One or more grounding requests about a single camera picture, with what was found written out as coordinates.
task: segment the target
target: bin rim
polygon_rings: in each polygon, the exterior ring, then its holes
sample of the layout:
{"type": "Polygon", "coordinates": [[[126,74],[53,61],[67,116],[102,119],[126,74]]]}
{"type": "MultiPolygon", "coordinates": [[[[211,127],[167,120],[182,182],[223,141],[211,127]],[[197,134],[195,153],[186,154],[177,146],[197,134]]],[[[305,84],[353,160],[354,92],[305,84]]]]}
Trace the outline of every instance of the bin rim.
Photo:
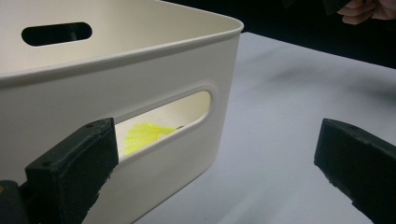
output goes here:
{"type": "Polygon", "coordinates": [[[220,42],[224,39],[232,38],[234,36],[241,34],[242,30],[244,29],[244,23],[232,17],[228,17],[220,14],[217,15],[234,20],[239,23],[239,26],[233,30],[218,32],[213,35],[202,35],[194,38],[169,42],[161,45],[150,46],[142,49],[126,50],[120,53],[97,56],[79,61],[58,63],[54,65],[48,65],[48,66],[37,67],[32,69],[24,69],[20,71],[5,72],[3,74],[0,73],[0,83],[5,81],[19,80],[24,77],[36,77],[41,74],[44,75],[48,73],[57,73],[63,70],[68,70],[73,68],[94,66],[99,63],[111,63],[111,62],[115,62],[116,60],[131,60],[132,63],[134,58],[138,58],[150,54],[157,54],[157,57],[160,57],[166,54],[173,54],[175,51],[177,51],[177,49],[179,49],[179,51],[184,51],[187,49],[195,49],[201,47],[202,45],[208,45],[211,43],[220,42]]]}

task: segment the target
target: oval hole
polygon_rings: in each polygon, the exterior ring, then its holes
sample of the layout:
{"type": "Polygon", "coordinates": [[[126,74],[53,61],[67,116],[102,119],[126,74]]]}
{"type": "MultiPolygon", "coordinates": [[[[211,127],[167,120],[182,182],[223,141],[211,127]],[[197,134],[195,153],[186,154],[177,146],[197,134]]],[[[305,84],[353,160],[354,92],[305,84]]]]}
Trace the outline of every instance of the oval hole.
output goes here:
{"type": "Polygon", "coordinates": [[[119,157],[122,158],[127,154],[135,153],[145,145],[155,144],[155,139],[165,138],[171,132],[182,131],[185,126],[203,117],[209,110],[210,103],[210,93],[199,91],[118,123],[116,125],[116,136],[119,157]],[[158,129],[162,128],[164,128],[165,135],[161,135],[161,132],[157,133],[158,129]],[[152,133],[159,135],[153,138],[152,133]],[[130,151],[128,147],[137,148],[130,151]]]}
{"type": "Polygon", "coordinates": [[[27,27],[21,34],[26,44],[35,47],[84,40],[91,35],[92,28],[85,22],[27,27]]]}

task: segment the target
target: white table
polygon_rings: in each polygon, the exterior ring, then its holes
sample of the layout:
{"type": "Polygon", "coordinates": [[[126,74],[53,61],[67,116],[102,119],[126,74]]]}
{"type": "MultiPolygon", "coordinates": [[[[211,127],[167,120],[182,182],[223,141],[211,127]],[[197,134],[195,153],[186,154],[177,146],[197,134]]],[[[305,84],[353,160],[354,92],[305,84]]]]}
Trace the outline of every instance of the white table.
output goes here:
{"type": "Polygon", "coordinates": [[[314,165],[323,118],[396,145],[396,71],[242,34],[215,163],[136,223],[372,223],[314,165]]]}

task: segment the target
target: white plastic bin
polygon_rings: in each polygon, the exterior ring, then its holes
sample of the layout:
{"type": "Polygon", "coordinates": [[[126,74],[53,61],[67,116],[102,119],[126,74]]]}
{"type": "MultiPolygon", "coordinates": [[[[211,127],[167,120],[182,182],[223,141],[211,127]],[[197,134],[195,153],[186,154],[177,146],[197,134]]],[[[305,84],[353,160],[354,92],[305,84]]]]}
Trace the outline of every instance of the white plastic bin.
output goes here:
{"type": "Polygon", "coordinates": [[[21,184],[27,164],[94,120],[115,119],[119,147],[137,120],[184,126],[135,154],[119,149],[84,223],[126,224],[216,158],[240,21],[153,0],[15,0],[1,2],[0,24],[0,179],[21,184]],[[21,37],[70,22],[92,35],[38,47],[21,37]]]}

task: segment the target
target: yellow object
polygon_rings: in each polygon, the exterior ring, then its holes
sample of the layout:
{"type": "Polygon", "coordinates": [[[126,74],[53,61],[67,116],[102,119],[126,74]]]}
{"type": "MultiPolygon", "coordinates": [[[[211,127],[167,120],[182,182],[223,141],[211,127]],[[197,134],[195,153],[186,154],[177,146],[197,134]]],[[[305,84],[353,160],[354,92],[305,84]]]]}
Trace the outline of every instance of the yellow object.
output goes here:
{"type": "Polygon", "coordinates": [[[176,128],[159,126],[152,123],[136,124],[125,138],[125,155],[136,152],[142,147],[176,131],[176,128]]]}

